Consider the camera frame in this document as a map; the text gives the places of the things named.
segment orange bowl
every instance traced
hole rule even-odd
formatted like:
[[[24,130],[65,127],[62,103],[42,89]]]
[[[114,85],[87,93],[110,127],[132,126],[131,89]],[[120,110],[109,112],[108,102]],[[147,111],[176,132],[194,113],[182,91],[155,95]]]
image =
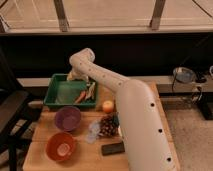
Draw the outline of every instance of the orange bowl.
[[[47,142],[46,154],[54,161],[60,162],[70,158],[76,148],[76,140],[67,132],[53,135]]]

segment small orange ball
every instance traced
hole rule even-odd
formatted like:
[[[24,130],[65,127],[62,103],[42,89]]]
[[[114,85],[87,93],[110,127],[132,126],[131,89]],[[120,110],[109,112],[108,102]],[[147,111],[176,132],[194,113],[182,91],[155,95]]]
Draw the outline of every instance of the small orange ball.
[[[112,113],[114,111],[114,102],[111,100],[106,100],[102,104],[102,110],[105,113]]]

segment bowl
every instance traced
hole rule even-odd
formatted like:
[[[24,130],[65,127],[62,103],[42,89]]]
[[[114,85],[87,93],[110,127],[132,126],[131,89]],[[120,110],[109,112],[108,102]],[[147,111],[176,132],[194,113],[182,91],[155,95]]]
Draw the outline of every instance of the bowl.
[[[62,131],[76,129],[81,120],[81,111],[74,106],[65,106],[59,109],[55,115],[55,125]]]
[[[70,158],[76,148],[76,140],[68,132],[59,132],[53,135],[46,145],[47,156],[60,162]]]

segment black object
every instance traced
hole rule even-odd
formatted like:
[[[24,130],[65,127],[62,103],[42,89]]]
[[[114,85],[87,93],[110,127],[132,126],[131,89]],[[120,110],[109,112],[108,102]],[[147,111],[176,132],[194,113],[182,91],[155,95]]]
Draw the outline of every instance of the black object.
[[[207,79],[205,78],[204,74],[202,74],[201,72],[196,72],[196,83],[205,83],[207,81]]]
[[[14,77],[0,48],[0,154],[9,151],[10,171],[17,168],[16,149],[27,147],[31,142],[31,139],[22,138],[23,133],[38,120],[41,112],[28,106],[33,98]],[[12,133],[20,119],[25,120],[24,124]]]
[[[206,120],[213,120],[213,93],[203,94],[197,106]]]
[[[125,152],[124,143],[107,144],[101,146],[103,156]]]

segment wooden table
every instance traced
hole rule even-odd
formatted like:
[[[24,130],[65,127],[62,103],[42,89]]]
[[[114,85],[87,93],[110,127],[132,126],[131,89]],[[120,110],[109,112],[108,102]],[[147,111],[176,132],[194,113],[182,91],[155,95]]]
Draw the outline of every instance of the wooden table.
[[[174,142],[168,127],[167,119],[159,99],[158,91],[154,83],[148,83],[156,95],[156,103],[160,111],[160,117],[164,126],[164,131],[169,142],[172,158],[175,161],[177,170],[180,170]],[[128,171],[128,161],[125,153],[110,156],[102,156],[101,146],[120,142],[120,137],[101,138],[93,144],[85,141],[89,124],[100,119],[105,114],[101,111],[101,104],[104,100],[114,100],[113,93],[103,86],[99,86],[99,97],[95,109],[82,111],[82,121],[72,135],[77,139],[77,148],[68,161],[57,163],[50,160],[45,153],[47,140],[60,130],[54,125],[53,119],[55,111],[50,111],[44,107],[41,117],[33,135],[28,154],[26,156],[24,171]]]

